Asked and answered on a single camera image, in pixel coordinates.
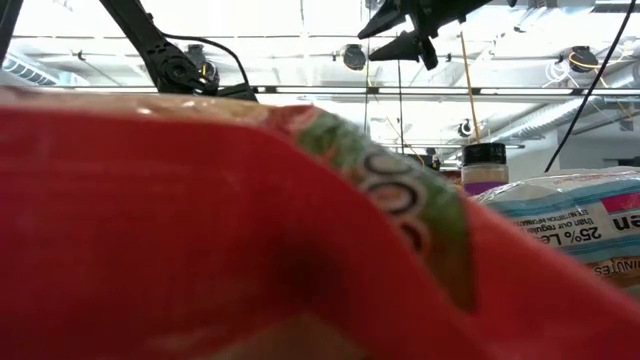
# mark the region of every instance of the pink stripe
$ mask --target pink stripe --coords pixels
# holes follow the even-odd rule
[[[602,199],[602,205],[608,213],[640,208],[640,193],[618,195]]]

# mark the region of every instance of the black lid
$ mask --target black lid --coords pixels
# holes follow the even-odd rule
[[[491,163],[507,163],[507,149],[501,143],[467,145],[462,148],[462,166]]]

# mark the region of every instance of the ceiling light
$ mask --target ceiling light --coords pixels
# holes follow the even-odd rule
[[[471,124],[469,123],[469,119],[465,119],[465,121],[458,125],[458,135],[461,138],[468,138],[471,136]]]
[[[638,96],[640,95],[640,89],[594,89],[591,95]]]
[[[482,95],[569,95],[572,89],[482,89]]]
[[[591,52],[588,46],[574,46],[569,54],[569,67],[571,70],[586,74],[598,66],[596,55]]]
[[[287,87],[278,86],[276,88],[277,93],[281,94],[364,94],[365,88],[331,88],[322,86],[308,86],[308,87]]]
[[[362,51],[362,45],[349,44],[342,54],[344,65],[354,71],[364,70],[367,63],[367,56]]]
[[[398,95],[398,88],[380,88],[378,90],[379,94],[393,94]],[[416,88],[402,88],[403,94],[411,94],[411,95],[456,95],[456,94],[467,94],[468,90],[464,88],[427,88],[427,89],[416,89]]]

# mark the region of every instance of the spotlight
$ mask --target spotlight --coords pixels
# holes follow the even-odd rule
[[[577,73],[588,73],[598,66],[598,59],[588,46],[574,46],[569,55],[569,67]]]
[[[342,61],[349,69],[362,71],[367,63],[367,56],[362,51],[361,45],[349,44],[344,50]]]
[[[469,119],[466,119],[462,124],[458,125],[458,135],[463,138],[471,136],[471,124],[469,124]]]

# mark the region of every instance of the fluorescent light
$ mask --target fluorescent light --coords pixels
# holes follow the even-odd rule
[[[639,89],[594,89],[592,95],[640,95]]]
[[[365,88],[332,88],[320,86],[308,87],[276,87],[276,92],[280,94],[364,94]]]
[[[483,95],[569,95],[573,89],[482,89]]]
[[[398,88],[380,88],[378,89],[379,94],[393,94],[399,95],[400,92]],[[453,94],[467,94],[468,90],[463,88],[421,88],[416,89],[412,87],[402,88],[403,95],[453,95]]]

